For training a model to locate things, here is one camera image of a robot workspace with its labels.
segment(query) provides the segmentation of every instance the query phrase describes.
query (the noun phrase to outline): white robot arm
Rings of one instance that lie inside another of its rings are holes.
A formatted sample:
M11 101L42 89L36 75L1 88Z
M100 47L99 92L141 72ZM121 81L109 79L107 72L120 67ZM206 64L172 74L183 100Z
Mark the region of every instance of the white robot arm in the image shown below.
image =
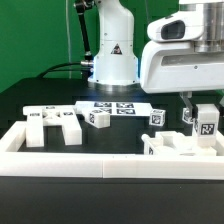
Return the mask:
M136 87L139 85L138 59L133 53L132 13L119 0L82 0L75 4L76 9L80 9L78 14L90 9L92 3L99 11L100 50L94 57L94 72L88 79L89 85L109 91ZM86 54L89 54L87 32L82 29L82 33Z

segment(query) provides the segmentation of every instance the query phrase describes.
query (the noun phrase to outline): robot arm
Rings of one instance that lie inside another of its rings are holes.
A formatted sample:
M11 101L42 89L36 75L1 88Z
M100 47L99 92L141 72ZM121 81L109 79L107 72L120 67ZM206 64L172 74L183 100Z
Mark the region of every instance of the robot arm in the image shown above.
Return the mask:
M147 93L224 87L224 1L180 0L180 11L149 25L140 83Z
M100 50L94 58L94 73L88 79L89 85L108 91L126 90L139 83L138 59L133 53L134 17L119 0L78 0L75 6L76 9L80 6L77 12L82 24L84 11L93 3L100 17ZM82 33L88 54L85 28L82 28Z

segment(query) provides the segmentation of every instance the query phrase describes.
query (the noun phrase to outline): white cube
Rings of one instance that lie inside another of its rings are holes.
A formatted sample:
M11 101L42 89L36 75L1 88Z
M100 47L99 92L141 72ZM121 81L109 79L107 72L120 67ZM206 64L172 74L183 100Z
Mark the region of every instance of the white cube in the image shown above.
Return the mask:
M165 123L165 110L153 109L150 113L149 125L163 126Z
M219 122L219 111L213 104L199 104L197 119L194 119L192 135L200 147L216 144L216 133Z
M96 128L110 126L110 114L101 109L88 109L83 113L85 121Z

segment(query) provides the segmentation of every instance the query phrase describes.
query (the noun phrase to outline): white plastic part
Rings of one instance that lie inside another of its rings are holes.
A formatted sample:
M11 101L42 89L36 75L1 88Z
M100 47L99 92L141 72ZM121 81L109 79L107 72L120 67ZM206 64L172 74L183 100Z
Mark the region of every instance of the white plastic part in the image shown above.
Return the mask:
M136 102L101 102L101 101L77 101L75 106L76 114L82 114L84 110L92 108L104 110L111 116L139 116L149 117L152 111L150 103Z
M0 176L224 180L220 133L216 144L217 157L1 152Z
M133 53L134 17L119 0L95 1L100 15L100 51L88 81L127 86L139 82L138 59Z
M82 129L73 109L60 110L65 145L81 145Z
M0 152L17 152L26 138L26 122L17 121L0 140Z
M147 93L216 90L224 86L224 54L196 54L191 42L149 42L140 83Z
M197 108L192 136L196 137L197 145L200 147L215 146L219 111L213 104L197 104Z
M165 110L153 109L150 113L149 125L163 126L165 123Z
M85 122L96 128L110 127L110 114L100 109L92 108L83 110Z
M142 136L144 141L144 154L159 157L173 156L216 156L217 150L215 147L201 147L197 145L193 136L184 136L181 133L170 132L168 135L165 132L162 134L162 140L158 137L150 138L147 135Z
M181 39L165 40L162 38L162 29L165 25L182 21L185 24L185 33ZM155 42L187 41L199 38L204 32L203 10L177 12L170 17L159 19L148 25L147 33Z
M27 114L26 146L44 146L43 115L41 109L31 109Z

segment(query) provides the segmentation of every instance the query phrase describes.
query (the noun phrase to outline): white block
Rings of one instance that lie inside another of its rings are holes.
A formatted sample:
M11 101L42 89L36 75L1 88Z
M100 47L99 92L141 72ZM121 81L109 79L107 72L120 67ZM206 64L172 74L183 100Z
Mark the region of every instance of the white block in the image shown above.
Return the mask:
M194 119L192 136L201 147L214 146L219 122L219 111L213 104L198 104L198 116Z
M150 113L149 125L163 126L165 123L165 110L153 109Z
M65 145L81 145L82 129L73 109L60 110Z
M17 121L0 140L0 152L17 152L25 141L26 122Z
M26 146L43 147L44 130L42 109L30 110L27 114L26 124Z
M87 109L83 111L85 121L96 128L110 127L110 114L100 109Z

